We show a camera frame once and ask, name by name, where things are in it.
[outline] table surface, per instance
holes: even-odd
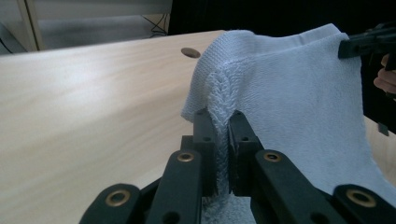
[[[222,31],[0,57],[0,223],[78,223],[100,191],[160,177],[197,59]],[[393,183],[396,137],[366,119]]]

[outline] white towel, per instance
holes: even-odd
[[[332,24],[287,37],[231,31],[200,58],[182,116],[204,107],[219,136],[219,196],[204,200],[203,223],[252,223],[249,199],[228,195],[226,126],[242,111],[267,149],[285,153],[319,188],[371,189],[396,206],[365,138],[359,58],[339,60],[347,39]]]

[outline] wooden table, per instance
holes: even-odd
[[[192,132],[179,113],[197,60],[180,50],[221,33],[0,57],[0,223],[78,223],[103,189],[160,177]],[[367,123],[395,176],[395,135]]]

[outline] towel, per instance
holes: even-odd
[[[218,135],[219,195],[203,199],[203,223],[255,223],[249,198],[228,193],[226,133],[235,109],[264,148],[286,154],[316,188],[332,194],[356,184],[396,205],[396,188],[365,138],[361,61],[337,58],[344,39],[332,24],[286,37],[230,31],[204,52],[181,112],[192,121],[207,107]]]

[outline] human hand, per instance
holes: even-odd
[[[387,65],[388,58],[388,54],[382,58],[383,66]],[[396,70],[385,71],[385,68],[379,70],[378,77],[374,79],[374,85],[385,92],[396,94]]]

